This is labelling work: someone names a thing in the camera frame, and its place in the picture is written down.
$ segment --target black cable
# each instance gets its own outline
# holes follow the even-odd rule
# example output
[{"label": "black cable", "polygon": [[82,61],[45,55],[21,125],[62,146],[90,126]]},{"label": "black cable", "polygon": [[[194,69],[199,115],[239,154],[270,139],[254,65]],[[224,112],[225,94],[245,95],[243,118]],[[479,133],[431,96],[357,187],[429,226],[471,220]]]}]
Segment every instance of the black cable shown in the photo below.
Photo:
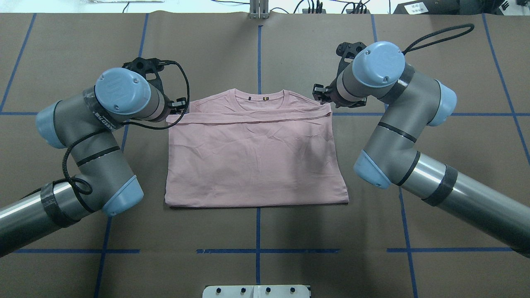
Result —
[{"label": "black cable", "polygon": [[139,126],[139,127],[153,129],[153,130],[164,130],[164,129],[168,129],[168,128],[171,128],[171,127],[175,126],[180,121],[180,119],[182,119],[182,117],[184,117],[184,113],[186,113],[186,110],[188,109],[188,106],[190,104],[190,83],[188,81],[188,77],[186,76],[186,73],[184,72],[184,70],[182,69],[182,66],[180,66],[179,63],[177,63],[176,61],[168,61],[168,65],[177,65],[177,67],[180,69],[180,72],[182,73],[182,76],[184,77],[184,80],[186,81],[186,93],[187,93],[186,105],[184,106],[182,112],[180,113],[180,117],[175,122],[169,124],[168,126],[164,126],[164,127],[149,126],[149,125],[145,125],[145,124],[138,123],[138,122],[132,122],[132,121],[122,122],[120,124],[122,124],[122,125],[136,125],[136,126]]},{"label": "black cable", "polygon": [[[102,129],[102,130],[98,130],[98,131],[93,132],[93,133],[89,133],[86,136],[84,136],[84,137],[78,139],[77,141],[71,143],[70,146],[68,146],[68,148],[66,148],[65,155],[63,156],[63,175],[65,176],[65,180],[72,186],[74,191],[77,191],[80,194],[84,194],[84,195],[91,194],[92,193],[92,186],[90,186],[90,184],[88,182],[86,182],[85,180],[83,180],[83,179],[70,177],[70,174],[68,174],[68,167],[67,167],[68,157],[70,156],[70,153],[72,152],[74,147],[77,146],[79,143],[81,143],[82,141],[84,141],[84,140],[86,140],[88,138],[91,138],[91,137],[93,137],[95,135],[98,135],[98,134],[104,133],[104,132],[108,132],[108,130]],[[80,188],[79,186],[77,186],[75,184],[75,182],[79,182],[79,183],[83,184],[84,186],[86,186],[88,188],[88,190],[84,190],[84,189]]]},{"label": "black cable", "polygon": [[283,11],[285,11],[286,13],[288,13],[287,10],[284,10],[284,9],[281,8],[281,7],[274,7],[274,8],[271,8],[270,11],[273,11],[273,10],[283,10]]},{"label": "black cable", "polygon": [[250,3],[247,3],[247,2],[236,2],[236,1],[221,1],[221,0],[211,0],[213,2],[219,2],[219,3],[236,3],[236,4],[249,4]]},{"label": "black cable", "polygon": [[296,10],[298,9],[298,7],[300,6],[300,4],[302,4],[304,0],[300,0],[300,2],[298,2],[298,4],[296,4],[296,7],[295,7],[295,11],[293,11],[293,13],[296,13]]},{"label": "black cable", "polygon": [[121,13],[124,13],[125,10],[129,7],[129,4],[131,4],[131,2],[127,2],[127,5],[125,5],[125,7],[123,8],[123,10],[121,11]]},{"label": "black cable", "polygon": [[350,4],[353,4],[354,5],[354,8],[355,8],[355,3],[353,2],[348,2],[343,8],[342,8],[342,11],[340,12],[341,14],[344,13],[344,11],[346,10],[346,7],[348,7],[348,5]]},{"label": "black cable", "polygon": [[[418,43],[420,43],[420,42],[422,42],[422,41],[424,41],[424,40],[426,40],[428,38],[431,38],[431,37],[436,36],[438,34],[442,34],[444,32],[453,31],[453,30],[461,29],[461,28],[469,28],[469,29],[464,31],[464,32],[462,32],[462,33],[459,33],[459,34],[456,34],[456,35],[453,35],[453,36],[449,36],[449,37],[446,37],[446,38],[442,38],[440,40],[433,41],[433,42],[430,42],[430,43],[428,43],[426,45],[422,45],[422,46],[414,48],[415,45],[417,45]],[[411,43],[402,53],[403,53],[403,55],[405,55],[406,53],[408,53],[410,51],[419,50],[419,49],[422,49],[422,48],[425,48],[425,47],[428,47],[428,46],[432,46],[432,45],[435,45],[435,44],[443,42],[443,41],[455,39],[457,37],[460,37],[460,36],[468,34],[469,32],[473,31],[473,29],[475,29],[475,25],[469,23],[469,24],[463,24],[463,25],[458,25],[458,26],[453,26],[453,27],[447,27],[445,29],[438,30],[436,32],[433,32],[431,34],[427,34],[424,37],[417,39],[415,42]]]},{"label": "black cable", "polygon": [[[80,178],[72,177],[72,181],[74,181],[74,182],[78,182],[78,183],[82,183],[82,184],[85,184],[86,186],[90,186],[90,185],[88,185],[88,183],[87,183],[85,180],[80,179]],[[59,179],[59,180],[55,180],[55,181],[53,181],[52,184],[55,185],[55,184],[63,183],[63,182],[68,182],[68,181],[66,180],[66,178],[62,178],[62,179]],[[42,189],[42,188],[39,187],[39,188],[37,188],[36,190],[30,192],[29,194],[23,196],[23,197],[20,198],[19,200],[21,200],[21,199],[23,199],[23,198],[27,198],[27,197],[29,197],[29,196],[31,196],[31,195],[33,195],[33,194],[36,194],[36,193],[38,193],[39,191],[41,191],[41,189]]]}]

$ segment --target blue grid line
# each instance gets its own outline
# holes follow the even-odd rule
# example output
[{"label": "blue grid line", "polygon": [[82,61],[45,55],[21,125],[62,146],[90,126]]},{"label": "blue grid line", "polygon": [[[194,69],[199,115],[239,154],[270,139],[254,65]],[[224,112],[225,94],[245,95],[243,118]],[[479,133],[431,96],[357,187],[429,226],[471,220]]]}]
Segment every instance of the blue grid line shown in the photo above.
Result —
[{"label": "blue grid line", "polygon": [[[258,94],[261,94],[261,29],[263,25],[258,25]],[[256,208],[256,284],[261,284],[261,208]]]},{"label": "blue grid line", "polygon": [[24,53],[24,49],[26,48],[26,44],[28,43],[28,39],[30,37],[31,29],[33,28],[33,24],[35,23],[35,18],[37,17],[37,14],[34,13],[33,17],[31,18],[30,26],[28,27],[28,31],[26,32],[26,36],[24,38],[24,42],[22,43],[22,47],[20,48],[19,56],[16,58],[15,66],[13,67],[13,71],[11,72],[11,77],[9,78],[9,81],[7,83],[7,87],[4,92],[4,97],[2,98],[2,102],[0,103],[0,112],[4,109],[5,102],[7,100],[7,95],[9,94],[9,89],[11,88],[11,84],[13,83],[13,79],[15,78],[16,69],[19,67],[20,59],[22,58],[22,54]]},{"label": "blue grid line", "polygon": [[513,251],[509,247],[434,247],[434,248],[388,248],[386,252],[488,252]]},{"label": "blue grid line", "polygon": [[[140,49],[138,50],[138,57],[142,56],[142,52],[144,50],[144,41],[145,41],[145,34],[147,31],[147,21],[149,19],[149,14],[145,14],[144,19],[144,28],[142,29],[142,39],[140,41]],[[125,150],[125,142],[127,141],[127,134],[129,132],[129,126],[125,126],[125,130],[123,132],[123,139],[121,140],[121,150]],[[100,258],[100,266],[98,270],[98,277],[96,279],[96,287],[94,290],[94,298],[99,297],[99,291],[101,287],[101,279],[103,276],[103,268],[105,267],[105,255],[107,254],[107,246],[109,244],[109,236],[110,236],[110,227],[112,224],[112,217],[109,217],[107,220],[107,228],[105,230],[105,238],[103,240],[103,249],[101,250],[101,258]]]},{"label": "blue grid line", "polygon": [[[257,249],[198,249],[197,254],[210,254],[210,253],[256,253]],[[326,249],[313,249],[313,248],[300,248],[300,249],[278,249],[278,248],[260,248],[259,253],[338,253],[338,248],[326,248]]]},{"label": "blue grid line", "polygon": [[[13,253],[101,253],[101,249],[23,248]],[[109,249],[107,253],[140,253],[139,249]]]},{"label": "blue grid line", "polygon": [[493,43],[491,42],[490,37],[490,30],[488,29],[488,23],[486,21],[486,15],[482,14],[482,21],[484,22],[484,29],[486,31],[486,37],[488,38],[488,43],[490,45],[491,54],[493,56],[493,61],[495,62],[495,67],[497,68],[497,72],[499,73],[500,81],[502,83],[502,88],[504,89],[504,93],[506,95],[506,99],[508,100],[508,105],[510,106],[511,114],[514,118],[515,126],[517,127],[517,133],[519,134],[519,138],[521,139],[521,143],[523,145],[523,150],[525,151],[526,155],[526,161],[528,162],[528,165],[530,165],[530,154],[528,153],[528,147],[526,147],[525,138],[523,137],[523,132],[521,131],[521,127],[519,126],[519,121],[517,120],[517,116],[515,114],[514,105],[511,102],[510,93],[508,93],[508,88],[506,87],[506,82],[504,81],[504,76],[502,75],[502,71],[500,70],[499,62],[497,61],[497,55],[495,54],[495,49],[493,48]]},{"label": "blue grid line", "polygon": [[0,112],[0,115],[2,116],[35,116],[37,114],[38,112]]},{"label": "blue grid line", "polygon": [[418,288],[416,287],[416,275],[414,273],[414,263],[412,262],[412,253],[410,251],[410,238],[409,238],[409,228],[407,225],[407,214],[405,213],[405,203],[403,202],[403,192],[401,187],[399,188],[399,201],[401,203],[401,221],[403,222],[403,232],[405,234],[405,245],[407,247],[407,257],[409,259],[409,271],[410,271],[410,280],[412,283],[412,292],[414,298],[418,298]]}]

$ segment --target pink t-shirt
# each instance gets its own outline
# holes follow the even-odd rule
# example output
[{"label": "pink t-shirt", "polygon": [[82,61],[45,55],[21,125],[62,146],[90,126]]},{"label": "pink t-shirt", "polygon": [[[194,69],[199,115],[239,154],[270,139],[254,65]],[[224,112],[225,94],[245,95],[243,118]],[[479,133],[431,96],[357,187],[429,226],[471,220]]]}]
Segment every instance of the pink t-shirt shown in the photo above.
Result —
[{"label": "pink t-shirt", "polygon": [[180,207],[347,203],[331,107],[287,90],[231,89],[191,102],[190,113],[169,129],[165,201]]}]

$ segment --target black tape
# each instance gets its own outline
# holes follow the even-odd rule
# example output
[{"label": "black tape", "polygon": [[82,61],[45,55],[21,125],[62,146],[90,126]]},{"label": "black tape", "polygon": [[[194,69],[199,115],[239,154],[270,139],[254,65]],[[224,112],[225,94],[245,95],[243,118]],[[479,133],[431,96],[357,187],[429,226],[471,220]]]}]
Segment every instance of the black tape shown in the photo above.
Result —
[{"label": "black tape", "polygon": [[396,184],[397,186],[402,186],[403,183],[405,183],[405,181],[410,177],[410,174],[412,174],[412,171],[414,171],[414,168],[416,167],[416,165],[418,164],[418,161],[420,160],[420,155],[421,155],[421,153],[419,151],[416,151],[416,157],[414,158],[414,161],[410,165],[410,168],[407,171],[407,173],[405,174],[405,176],[403,176],[403,179],[401,179],[401,181],[399,181]]},{"label": "black tape", "polygon": [[85,164],[85,163],[87,163],[89,161],[93,161],[93,160],[95,160],[95,159],[97,159],[99,157],[102,157],[102,156],[104,156],[106,154],[109,154],[111,152],[118,151],[118,150],[120,150],[120,147],[119,146],[114,146],[112,148],[108,148],[108,149],[99,151],[99,152],[97,152],[95,154],[92,154],[89,157],[85,157],[82,160],[76,162],[76,164],[77,164],[77,166],[82,166],[83,164]]},{"label": "black tape", "polygon": [[56,225],[60,227],[69,227],[79,222],[73,220],[61,210],[57,204],[57,201],[55,200],[53,183],[48,183],[42,187],[40,191],[40,201],[44,211],[46,214],[48,214],[48,217],[51,219],[51,221],[53,221]]},{"label": "black tape", "polygon": [[379,122],[377,125],[379,125],[381,127],[384,127],[386,129],[390,129],[391,131],[393,131],[393,132],[395,132],[395,133],[397,133],[399,135],[402,135],[403,137],[411,140],[413,143],[416,143],[416,141],[417,141],[417,139],[415,137],[413,137],[412,135],[409,135],[408,133],[406,133],[406,132],[400,130],[399,128],[394,127],[394,126],[392,126],[390,124],[386,124],[384,122]]},{"label": "black tape", "polygon": [[390,90],[383,97],[378,99],[386,104],[393,103],[409,86],[415,72],[416,71],[414,70],[414,67],[412,67],[410,64],[405,64],[405,70],[403,70],[403,73],[397,82],[395,82],[394,86],[392,86],[392,88],[390,88]]},{"label": "black tape", "polygon": [[123,125],[120,122],[116,121],[109,112],[99,103],[98,99],[95,97],[83,96],[85,99],[86,106],[89,108],[90,112],[94,114],[97,120],[103,124],[103,126],[109,131],[113,132],[116,129],[122,128]]},{"label": "black tape", "polygon": [[453,188],[455,187],[456,179],[458,178],[458,171],[449,165],[445,165],[445,174],[441,179],[438,188],[426,199],[422,199],[425,203],[431,206],[438,206],[445,198],[447,198]]}]

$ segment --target blue tape line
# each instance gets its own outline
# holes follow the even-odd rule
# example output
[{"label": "blue tape line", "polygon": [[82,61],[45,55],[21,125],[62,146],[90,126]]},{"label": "blue tape line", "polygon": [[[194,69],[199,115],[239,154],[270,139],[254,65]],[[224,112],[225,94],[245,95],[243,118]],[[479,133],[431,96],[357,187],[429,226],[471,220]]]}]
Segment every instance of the blue tape line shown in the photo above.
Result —
[{"label": "blue tape line", "polygon": [[105,255],[107,254],[107,245],[109,244],[110,226],[112,224],[112,217],[107,220],[107,228],[105,229],[105,238],[103,240],[103,249],[101,250],[100,267],[98,269],[98,277],[96,279],[96,288],[94,290],[94,298],[99,297],[99,290],[101,287],[101,277],[103,276],[103,267],[105,265]]},{"label": "blue tape line", "polygon": [[410,280],[412,283],[412,292],[414,298],[418,298],[418,288],[416,287],[416,275],[414,274],[414,263],[412,262],[412,253],[410,251],[410,238],[409,238],[409,228],[407,225],[407,214],[405,213],[405,203],[403,202],[403,192],[401,187],[399,188],[399,201],[401,204],[401,221],[403,222],[403,232],[405,234],[405,245],[407,246],[407,257],[409,259],[409,271],[410,271]]},{"label": "blue tape line", "polygon": [[258,26],[258,94],[261,94],[261,27]]},{"label": "blue tape line", "polygon": [[484,28],[486,30],[486,37],[488,38],[488,43],[490,45],[490,50],[493,56],[493,61],[495,62],[495,67],[497,68],[497,72],[499,73],[500,81],[502,83],[502,88],[504,89],[506,99],[508,100],[508,105],[510,106],[510,111],[514,118],[515,126],[517,127],[517,133],[519,133],[519,138],[521,139],[521,143],[523,144],[523,150],[525,151],[526,161],[528,162],[528,165],[530,165],[530,154],[528,153],[528,147],[526,146],[525,138],[523,137],[523,132],[521,131],[521,127],[519,126],[519,121],[517,120],[517,116],[515,115],[514,105],[511,102],[510,93],[508,93],[508,88],[506,87],[504,76],[502,75],[499,62],[497,61],[497,55],[495,54],[495,49],[493,48],[493,43],[491,42],[490,30],[488,29],[488,23],[486,22],[485,14],[482,14],[482,21],[484,22]]},{"label": "blue tape line", "polygon": [[[138,50],[138,56],[142,56],[142,52],[144,50],[144,42],[145,42],[145,35],[147,32],[147,21],[149,20],[149,14],[145,14],[144,19],[144,28],[142,29],[142,40],[140,42],[140,49]],[[125,142],[127,141],[127,134],[129,132],[129,126],[125,126],[125,130],[123,131],[123,139],[121,140],[121,150],[123,151],[125,149]],[[109,236],[110,236],[110,227],[112,224],[112,217],[109,217],[107,220],[107,228],[105,230],[105,238],[103,240],[103,249],[101,251],[101,259],[100,259],[100,268],[98,270],[98,278],[96,280],[96,289],[94,291],[94,298],[98,298],[99,296],[99,290],[101,287],[101,278],[103,275],[103,268],[105,267],[105,255],[107,253],[107,245],[109,244]]]},{"label": "blue tape line", "polygon": [[142,40],[140,41],[140,50],[138,51],[138,57],[142,56],[144,51],[145,32],[147,32],[147,20],[149,20],[149,14],[145,14],[144,29],[142,31]]},{"label": "blue tape line", "polygon": [[260,253],[261,253],[261,208],[256,208],[256,284],[261,284]]},{"label": "blue tape line", "polygon": [[442,247],[442,248],[388,248],[386,252],[495,252],[513,251],[509,247]]},{"label": "blue tape line", "polygon": [[35,116],[38,112],[0,112],[2,116]]},{"label": "blue tape line", "polygon": [[372,33],[374,34],[374,42],[377,42],[377,30],[375,29],[375,18],[373,14],[370,14],[372,17]]},{"label": "blue tape line", "polygon": [[11,72],[11,77],[9,78],[9,81],[7,83],[7,87],[4,92],[4,97],[2,98],[2,103],[0,103],[0,112],[2,112],[2,110],[4,109],[4,105],[7,100],[7,95],[9,94],[9,89],[11,88],[11,84],[13,83],[13,79],[15,78],[16,69],[19,67],[20,59],[22,58],[22,54],[24,53],[24,49],[26,48],[26,44],[28,43],[31,29],[33,28],[33,24],[35,23],[36,17],[37,17],[37,14],[34,13],[33,17],[31,18],[28,31],[26,32],[26,37],[24,38],[24,42],[22,43],[22,47],[20,48],[19,56],[16,58],[15,66],[13,67],[13,71]]}]

